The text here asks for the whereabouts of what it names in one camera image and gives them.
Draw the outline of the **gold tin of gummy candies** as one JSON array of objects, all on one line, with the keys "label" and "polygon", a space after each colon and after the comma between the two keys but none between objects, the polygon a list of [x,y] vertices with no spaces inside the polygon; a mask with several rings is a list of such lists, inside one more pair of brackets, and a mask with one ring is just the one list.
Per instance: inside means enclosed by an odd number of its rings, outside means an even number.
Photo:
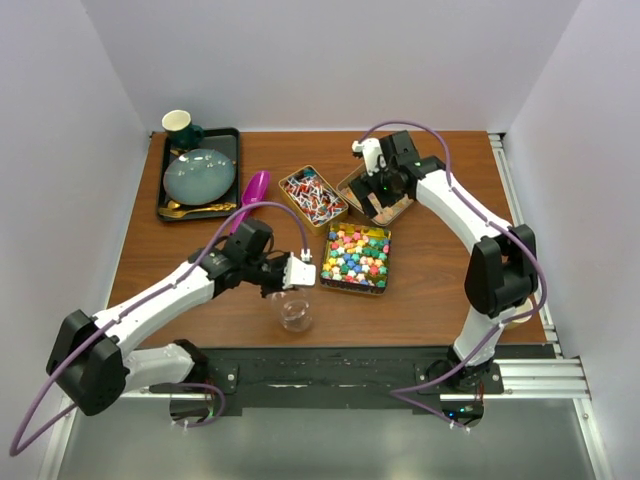
[{"label": "gold tin of gummy candies", "polygon": [[359,223],[365,225],[375,225],[382,228],[387,228],[394,220],[399,218],[403,212],[409,208],[413,201],[407,196],[404,196],[394,205],[389,207],[382,207],[378,198],[374,194],[368,196],[372,206],[376,209],[377,215],[369,218],[361,209],[358,198],[355,196],[350,188],[350,182],[357,178],[360,174],[365,173],[364,166],[359,166],[354,169],[350,174],[344,177],[338,182],[336,189],[338,193],[345,199],[349,206],[349,215],[356,219]]}]

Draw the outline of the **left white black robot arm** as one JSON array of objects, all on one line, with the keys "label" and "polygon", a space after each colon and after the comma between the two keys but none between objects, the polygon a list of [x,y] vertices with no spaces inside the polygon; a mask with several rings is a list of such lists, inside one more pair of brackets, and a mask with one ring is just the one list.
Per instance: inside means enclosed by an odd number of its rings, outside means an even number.
[{"label": "left white black robot arm", "polygon": [[258,286],[263,297],[288,287],[295,257],[272,253],[267,224],[248,219],[221,241],[221,248],[196,251],[128,301],[92,316],[76,310],[62,321],[46,372],[85,415],[97,415],[141,387],[175,384],[185,392],[200,390],[209,366],[193,343],[181,339],[150,350],[140,344],[179,315],[243,282]]}]

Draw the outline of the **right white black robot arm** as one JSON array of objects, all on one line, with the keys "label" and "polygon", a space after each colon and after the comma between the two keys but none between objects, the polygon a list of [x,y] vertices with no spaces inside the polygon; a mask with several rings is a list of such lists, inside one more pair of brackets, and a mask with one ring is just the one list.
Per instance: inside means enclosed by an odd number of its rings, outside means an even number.
[{"label": "right white black robot arm", "polygon": [[464,290],[470,309],[444,366],[427,383],[469,392],[490,370],[506,326],[532,314],[529,299],[542,278],[535,234],[526,225],[512,226],[469,194],[454,178],[448,157],[421,156],[408,131],[356,140],[351,150],[364,171],[350,189],[368,217],[409,198],[439,217],[469,253]]}]

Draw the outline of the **gold tin of lollipops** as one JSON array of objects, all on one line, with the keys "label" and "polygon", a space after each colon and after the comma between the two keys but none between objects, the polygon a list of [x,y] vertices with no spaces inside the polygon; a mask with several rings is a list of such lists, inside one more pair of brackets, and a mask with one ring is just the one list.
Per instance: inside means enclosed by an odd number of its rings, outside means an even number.
[{"label": "gold tin of lollipops", "polygon": [[346,200],[311,165],[282,178],[278,186],[284,201],[315,236],[348,216]]}]

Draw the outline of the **magenta plastic scoop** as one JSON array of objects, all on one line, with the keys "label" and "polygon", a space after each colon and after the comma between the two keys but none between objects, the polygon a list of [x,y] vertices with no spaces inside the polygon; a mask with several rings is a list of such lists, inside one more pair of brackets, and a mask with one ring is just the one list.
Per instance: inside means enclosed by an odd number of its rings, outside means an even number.
[{"label": "magenta plastic scoop", "polygon": [[[261,170],[256,172],[249,180],[242,196],[242,206],[246,207],[255,203],[261,202],[267,193],[269,183],[271,180],[271,174],[267,170]],[[250,210],[243,210],[237,217],[234,218],[230,233],[233,234],[239,225],[249,216]]]}]

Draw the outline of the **gold tin of star candies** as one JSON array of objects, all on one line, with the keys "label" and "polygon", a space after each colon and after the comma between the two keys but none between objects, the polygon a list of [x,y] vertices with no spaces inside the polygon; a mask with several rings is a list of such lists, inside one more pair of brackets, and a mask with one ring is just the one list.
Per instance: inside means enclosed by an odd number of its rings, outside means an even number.
[{"label": "gold tin of star candies", "polygon": [[379,296],[390,275],[391,232],[375,226],[333,222],[319,274],[324,287]]}]

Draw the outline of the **clear glass jar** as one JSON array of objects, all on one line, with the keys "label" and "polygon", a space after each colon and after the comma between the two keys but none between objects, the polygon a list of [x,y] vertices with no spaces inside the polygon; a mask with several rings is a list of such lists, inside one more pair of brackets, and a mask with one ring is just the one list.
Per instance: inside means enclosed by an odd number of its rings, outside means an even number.
[{"label": "clear glass jar", "polygon": [[290,289],[270,295],[269,302],[281,326],[294,333],[309,330],[313,323],[311,295],[306,289]]}]

